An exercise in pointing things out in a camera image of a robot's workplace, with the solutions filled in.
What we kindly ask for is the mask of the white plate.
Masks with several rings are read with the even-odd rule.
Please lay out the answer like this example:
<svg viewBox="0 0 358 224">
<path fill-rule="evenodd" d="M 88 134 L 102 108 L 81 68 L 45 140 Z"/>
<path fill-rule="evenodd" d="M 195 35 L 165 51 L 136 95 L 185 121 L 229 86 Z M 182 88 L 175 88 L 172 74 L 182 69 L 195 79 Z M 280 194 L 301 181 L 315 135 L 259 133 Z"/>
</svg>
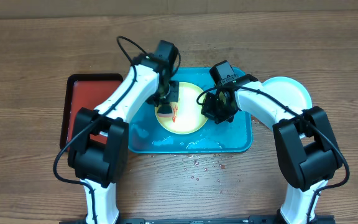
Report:
<svg viewBox="0 0 358 224">
<path fill-rule="evenodd" d="M 311 96 L 307 90 L 305 90 L 303 92 L 303 98 L 304 98 L 304 102 L 305 102 L 305 109 L 308 110 L 308 109 L 312 108 L 313 107 L 312 99 L 311 99 Z"/>
</svg>

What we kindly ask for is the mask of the green and red sponge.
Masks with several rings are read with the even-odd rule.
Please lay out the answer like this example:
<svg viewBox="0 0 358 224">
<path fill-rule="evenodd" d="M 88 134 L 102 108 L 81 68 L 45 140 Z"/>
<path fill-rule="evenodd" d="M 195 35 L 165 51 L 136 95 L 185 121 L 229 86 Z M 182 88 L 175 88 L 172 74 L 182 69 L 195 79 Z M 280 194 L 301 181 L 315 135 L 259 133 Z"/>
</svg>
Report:
<svg viewBox="0 0 358 224">
<path fill-rule="evenodd" d="M 163 104 L 158 107 L 156 112 L 158 117 L 169 118 L 173 116 L 173 109 L 170 104 Z"/>
</svg>

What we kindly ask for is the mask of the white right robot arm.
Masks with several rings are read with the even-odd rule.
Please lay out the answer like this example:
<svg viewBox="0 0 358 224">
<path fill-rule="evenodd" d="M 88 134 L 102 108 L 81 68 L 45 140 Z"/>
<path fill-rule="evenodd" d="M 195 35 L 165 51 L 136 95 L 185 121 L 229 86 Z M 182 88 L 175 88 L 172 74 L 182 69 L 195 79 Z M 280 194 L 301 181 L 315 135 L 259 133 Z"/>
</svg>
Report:
<svg viewBox="0 0 358 224">
<path fill-rule="evenodd" d="M 252 75 L 213 75 L 215 86 L 196 99 L 215 123 L 238 111 L 255 116 L 273 132 L 278 165 L 288 182 L 283 205 L 274 215 L 251 215 L 244 223 L 334 223 L 316 215 L 320 193 L 344 185 L 349 165 L 339 150 L 326 112 L 312 106 L 310 94 L 294 79 L 260 82 Z"/>
</svg>

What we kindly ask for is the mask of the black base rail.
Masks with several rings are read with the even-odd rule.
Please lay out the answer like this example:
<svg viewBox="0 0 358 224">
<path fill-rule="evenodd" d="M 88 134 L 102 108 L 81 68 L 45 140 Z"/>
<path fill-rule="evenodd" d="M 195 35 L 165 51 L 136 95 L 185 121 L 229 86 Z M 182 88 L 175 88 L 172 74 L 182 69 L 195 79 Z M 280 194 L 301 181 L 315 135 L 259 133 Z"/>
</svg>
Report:
<svg viewBox="0 0 358 224">
<path fill-rule="evenodd" d="M 85 224 L 85 219 L 59 222 L 60 224 Z M 276 224 L 285 223 L 276 215 L 251 215 L 247 218 L 212 218 L 212 219 L 161 219 L 145 220 L 143 218 L 118 218 L 118 224 Z M 313 224 L 335 224 L 332 215 L 317 216 L 311 223 Z"/>
</svg>

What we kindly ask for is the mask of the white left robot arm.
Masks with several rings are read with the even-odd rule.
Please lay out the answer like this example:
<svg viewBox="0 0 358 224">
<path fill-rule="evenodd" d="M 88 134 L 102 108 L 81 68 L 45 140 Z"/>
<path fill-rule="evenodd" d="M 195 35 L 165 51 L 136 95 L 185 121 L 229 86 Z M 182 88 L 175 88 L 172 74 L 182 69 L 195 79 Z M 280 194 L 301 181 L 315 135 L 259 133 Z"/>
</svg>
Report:
<svg viewBox="0 0 358 224">
<path fill-rule="evenodd" d="M 86 191 L 88 213 L 83 223 L 116 223 L 116 183 L 127 162 L 129 124 L 143 103 L 172 102 L 178 85 L 171 81 L 176 58 L 140 54 L 118 89 L 95 109 L 77 112 L 73 135 L 65 149 L 74 184 Z"/>
</svg>

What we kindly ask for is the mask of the red tray with black rim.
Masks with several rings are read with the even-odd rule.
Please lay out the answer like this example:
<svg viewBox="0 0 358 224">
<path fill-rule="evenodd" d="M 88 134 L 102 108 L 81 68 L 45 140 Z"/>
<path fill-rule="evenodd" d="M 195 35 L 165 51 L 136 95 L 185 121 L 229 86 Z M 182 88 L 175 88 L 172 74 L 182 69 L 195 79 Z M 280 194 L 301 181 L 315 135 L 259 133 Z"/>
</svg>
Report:
<svg viewBox="0 0 358 224">
<path fill-rule="evenodd" d="M 123 77 L 118 73 L 74 74 L 68 77 L 63 110 L 60 149 L 73 136 L 74 120 L 81 108 L 93 110 L 107 100 Z"/>
</svg>

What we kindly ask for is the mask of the light blue plate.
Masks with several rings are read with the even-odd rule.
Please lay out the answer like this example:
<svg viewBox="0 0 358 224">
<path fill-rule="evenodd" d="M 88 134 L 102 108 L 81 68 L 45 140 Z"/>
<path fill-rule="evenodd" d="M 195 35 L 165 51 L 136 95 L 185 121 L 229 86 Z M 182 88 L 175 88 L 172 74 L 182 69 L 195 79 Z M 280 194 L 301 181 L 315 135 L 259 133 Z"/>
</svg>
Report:
<svg viewBox="0 0 358 224">
<path fill-rule="evenodd" d="M 262 86 L 264 93 L 269 94 L 296 114 L 302 114 L 303 110 L 306 110 L 303 92 L 307 89 L 300 82 L 288 77 L 274 77 L 263 82 Z M 270 130 L 280 120 L 294 117 L 266 96 L 261 96 L 261 102 L 265 112 L 261 122 Z"/>
</svg>

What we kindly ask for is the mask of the yellow plate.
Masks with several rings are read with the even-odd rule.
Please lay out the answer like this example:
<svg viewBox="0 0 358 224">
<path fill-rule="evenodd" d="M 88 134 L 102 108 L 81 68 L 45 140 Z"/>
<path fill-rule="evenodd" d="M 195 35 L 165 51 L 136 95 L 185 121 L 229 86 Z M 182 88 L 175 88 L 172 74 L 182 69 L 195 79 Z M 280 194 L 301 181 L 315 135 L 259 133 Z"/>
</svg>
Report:
<svg viewBox="0 0 358 224">
<path fill-rule="evenodd" d="M 197 104 L 197 97 L 203 90 L 192 83 L 178 83 L 178 101 L 171 102 L 169 106 L 172 113 L 163 114 L 155 109 L 155 115 L 160 125 L 174 134 L 191 134 L 201 129 L 207 122 L 207 117 L 201 114 L 202 106 Z"/>
</svg>

